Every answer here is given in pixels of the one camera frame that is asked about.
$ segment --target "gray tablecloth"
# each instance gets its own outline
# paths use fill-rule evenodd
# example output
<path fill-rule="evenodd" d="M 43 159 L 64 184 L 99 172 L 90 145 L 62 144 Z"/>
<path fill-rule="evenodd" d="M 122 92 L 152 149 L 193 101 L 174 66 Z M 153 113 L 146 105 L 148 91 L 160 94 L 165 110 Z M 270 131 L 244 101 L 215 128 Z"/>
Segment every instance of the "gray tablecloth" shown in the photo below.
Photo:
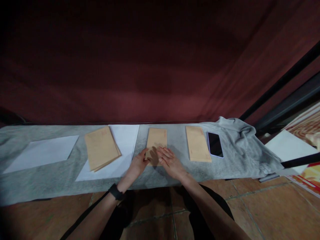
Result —
<path fill-rule="evenodd" d="M 220 135 L 224 158 L 212 156 L 212 163 L 191 162 L 188 152 L 186 125 L 200 126 Z M 52 198 L 106 191 L 119 180 L 100 179 L 75 182 L 87 160 L 84 135 L 103 125 L 90 126 L 7 126 L 0 129 L 0 172 L 2 173 L 31 141 L 80 135 L 69 159 L 36 168 L 0 175 L 0 204 L 10 205 L 34 199 Z M 199 124 L 140 125 L 134 155 L 146 147 L 148 129 L 167 129 L 168 147 L 175 152 L 185 168 L 197 181 L 229 178 L 258 178 L 282 169 L 279 158 L 256 137 L 255 129 L 239 119 L 220 119 Z M 147 167 L 134 182 L 132 189 L 177 185 L 163 167 Z"/>

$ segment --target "forearm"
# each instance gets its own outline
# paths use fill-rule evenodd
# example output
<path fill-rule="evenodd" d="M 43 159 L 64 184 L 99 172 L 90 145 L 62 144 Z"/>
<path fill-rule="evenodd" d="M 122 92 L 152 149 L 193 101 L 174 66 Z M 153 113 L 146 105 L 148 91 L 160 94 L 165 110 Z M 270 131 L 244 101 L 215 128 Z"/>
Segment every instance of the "forearm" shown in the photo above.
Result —
<path fill-rule="evenodd" d="M 196 202 L 216 239 L 250 239 L 189 173 L 181 183 Z"/>
<path fill-rule="evenodd" d="M 117 188 L 120 192 L 125 193 L 133 182 L 134 179 L 124 176 L 117 184 Z M 108 193 L 70 234 L 68 240 L 98 239 L 118 202 L 111 193 Z"/>

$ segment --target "person's right hand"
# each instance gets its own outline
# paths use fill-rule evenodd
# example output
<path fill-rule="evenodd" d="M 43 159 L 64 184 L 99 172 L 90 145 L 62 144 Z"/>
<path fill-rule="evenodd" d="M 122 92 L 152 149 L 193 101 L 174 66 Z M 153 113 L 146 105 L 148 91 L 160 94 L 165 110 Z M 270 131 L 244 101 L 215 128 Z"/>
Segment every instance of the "person's right hand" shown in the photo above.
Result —
<path fill-rule="evenodd" d="M 187 171 L 182 166 L 180 160 L 176 158 L 170 149 L 158 147 L 157 154 L 160 164 L 171 177 L 181 182 L 182 179 L 187 176 Z"/>

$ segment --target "tile grout line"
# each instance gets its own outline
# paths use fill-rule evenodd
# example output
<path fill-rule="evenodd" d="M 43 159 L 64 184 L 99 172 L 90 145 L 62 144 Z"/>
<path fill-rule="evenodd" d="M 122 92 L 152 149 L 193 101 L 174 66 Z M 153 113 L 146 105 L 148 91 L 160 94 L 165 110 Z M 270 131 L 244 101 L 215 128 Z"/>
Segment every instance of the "tile grout line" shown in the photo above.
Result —
<path fill-rule="evenodd" d="M 236 191 L 237 191 L 237 193 L 238 193 L 238 196 L 229 197 L 229 198 L 226 198 L 225 200 L 226 200 L 226 201 L 229 201 L 229 200 L 232 200 L 232 199 L 237 199 L 237 198 L 241 198 L 241 197 L 246 197 L 246 196 L 249 196 L 249 195 L 251 195 L 251 194 L 255 194 L 255 193 L 259 193 L 259 192 L 264 192 L 264 191 L 266 191 L 266 190 L 273 189 L 273 188 L 277 188 L 277 187 L 281 187 L 281 186 L 284 186 L 284 185 L 287 185 L 287 184 L 290 184 L 290 183 L 281 183 L 281 184 L 278 184 L 278 185 L 275 185 L 275 186 L 270 186 L 270 187 L 262 188 L 262 189 L 259 189 L 259 190 L 256 190 L 256 191 L 247 192 L 247 193 L 243 193 L 243 194 L 239 194 L 236 186 L 233 184 L 234 188 L 236 189 Z"/>
<path fill-rule="evenodd" d="M 237 191 L 237 193 L 238 193 L 238 196 L 226 198 L 225 201 L 229 201 L 229 200 L 237 199 L 237 198 L 240 198 L 240 199 L 241 199 L 241 197 L 246 197 L 246 196 L 249 196 L 249 195 L 251 195 L 251 194 L 263 192 L 263 191 L 266 191 L 266 190 L 269 190 L 269 189 L 273 189 L 273 188 L 276 188 L 276 187 L 281 187 L 281 186 L 290 184 L 290 183 L 282 183 L 282 184 L 278 184 L 278 185 L 275 185 L 275 186 L 270 186 L 270 187 L 267 187 L 267 188 L 262 188 L 262 189 L 259 189 L 259 190 L 256 190 L 256 191 L 247 192 L 247 193 L 244 193 L 244 194 L 241 194 L 241 195 L 240 195 L 239 192 L 238 192 L 238 190 L 237 190 L 237 188 L 236 188 L 236 186 L 235 186 L 234 183 L 232 182 L 232 180 L 231 180 L 231 183 L 232 183 L 233 187 L 236 189 L 236 191 Z M 173 208 L 172 208 L 171 210 L 172 210 L 172 213 L 167 213 L 167 214 L 163 214 L 163 215 L 160 215 L 160 216 L 153 216 L 153 217 L 151 217 L 151 218 L 147 218 L 147 219 L 143 219 L 143 220 L 138 220 L 138 221 L 136 221 L 136 222 L 130 223 L 130 224 L 128 225 L 128 227 L 135 226 L 135 225 L 139 225 L 139 224 L 142 224 L 142 223 L 145 223 L 145 222 L 148 222 L 148 221 L 152 221 L 152 220 L 161 219 L 161 218 L 164 218 L 164 217 L 168 217 L 168 216 L 170 216 L 170 215 L 172 215 L 172 216 L 173 216 L 173 219 L 174 219 L 174 214 L 181 214 L 181 213 L 184 213 L 184 212 L 187 212 L 187 211 L 188 211 L 188 210 L 185 209 L 185 210 L 179 210 L 179 211 L 173 212 Z"/>
<path fill-rule="evenodd" d="M 292 182 L 292 186 L 295 188 L 295 190 L 298 192 L 298 194 L 300 195 L 300 196 L 302 196 L 303 198 L 304 198 L 304 200 L 306 200 L 307 201 L 307 203 L 309 203 L 310 205 L 311 205 L 311 207 L 314 209 L 314 210 L 316 210 L 316 212 L 318 213 L 318 214 L 320 214 L 320 212 L 318 211 L 318 209 L 315 207 L 315 206 L 313 206 L 313 204 L 302 194 L 302 193 L 300 193 L 300 191 L 298 190 L 298 188 L 297 188 L 297 186 L 295 186 L 296 184 L 294 183 L 294 182 Z"/>
<path fill-rule="evenodd" d="M 92 202 L 93 202 L 93 195 L 94 195 L 94 193 L 92 194 L 92 196 L 91 196 L 91 199 L 90 199 L 90 202 L 89 202 L 89 207 L 92 205 Z"/>
<path fill-rule="evenodd" d="M 147 218 L 147 219 L 143 219 L 143 220 L 138 220 L 136 222 L 133 222 L 133 223 L 130 223 L 127 227 L 132 227 L 132 226 L 135 226 L 135 225 L 140 225 L 142 223 L 146 223 L 146 222 L 150 222 L 152 220 L 158 220 L 158 219 L 161 219 L 161 218 L 165 218 L 165 217 L 169 217 L 169 216 L 172 216 L 172 213 L 167 213 L 167 214 L 163 214 L 161 216 L 153 216 L 152 218 Z"/>
<path fill-rule="evenodd" d="M 232 181 L 232 180 L 231 180 L 231 183 L 232 183 L 233 187 L 236 189 L 237 193 L 239 194 L 238 189 L 237 189 L 237 187 L 234 185 L 234 183 L 233 183 L 233 181 Z M 260 228 L 259 228 L 258 224 L 257 224 L 257 223 L 256 223 L 256 221 L 253 219 L 253 216 L 252 216 L 251 212 L 249 211 L 249 209 L 248 209 L 247 205 L 244 203 L 244 201 L 243 201 L 242 197 L 240 197 L 240 200 L 241 200 L 242 204 L 244 205 L 244 207 L 246 208 L 246 211 L 247 211 L 247 213 L 249 214 L 249 216 L 250 216 L 251 220 L 253 221 L 254 225 L 255 225 L 255 226 L 256 226 L 256 228 L 258 229 L 258 231 L 259 231 L 259 233 L 260 233 L 260 235 L 261 235 L 262 239 L 263 239 L 263 240 L 266 240 L 266 239 L 265 239 L 265 237 L 263 236 L 263 234 L 262 234 L 262 232 L 261 232 L 261 230 L 260 230 Z"/>
<path fill-rule="evenodd" d="M 172 196 L 171 196 L 170 188 L 169 188 L 169 194 L 170 194 L 170 205 L 171 205 L 172 223 L 173 223 L 173 230 L 174 230 L 174 239 L 177 240 L 176 221 L 174 220 Z"/>

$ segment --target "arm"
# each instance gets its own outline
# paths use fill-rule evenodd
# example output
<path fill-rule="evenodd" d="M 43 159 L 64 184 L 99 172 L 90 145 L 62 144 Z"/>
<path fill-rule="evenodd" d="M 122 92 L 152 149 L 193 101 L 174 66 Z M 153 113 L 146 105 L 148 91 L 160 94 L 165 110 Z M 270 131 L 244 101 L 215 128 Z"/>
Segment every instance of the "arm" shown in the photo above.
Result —
<path fill-rule="evenodd" d="M 182 166 L 174 153 L 167 148 L 158 148 L 159 162 L 167 173 L 179 180 L 196 202 L 210 231 L 216 239 L 250 239 L 216 201 L 197 183 Z"/>
<path fill-rule="evenodd" d="M 147 150 L 145 148 L 133 158 L 127 173 L 117 184 L 120 192 L 125 193 L 146 168 L 149 163 L 149 160 L 144 160 Z M 99 239 L 118 203 L 119 201 L 111 193 L 108 193 L 67 239 Z"/>

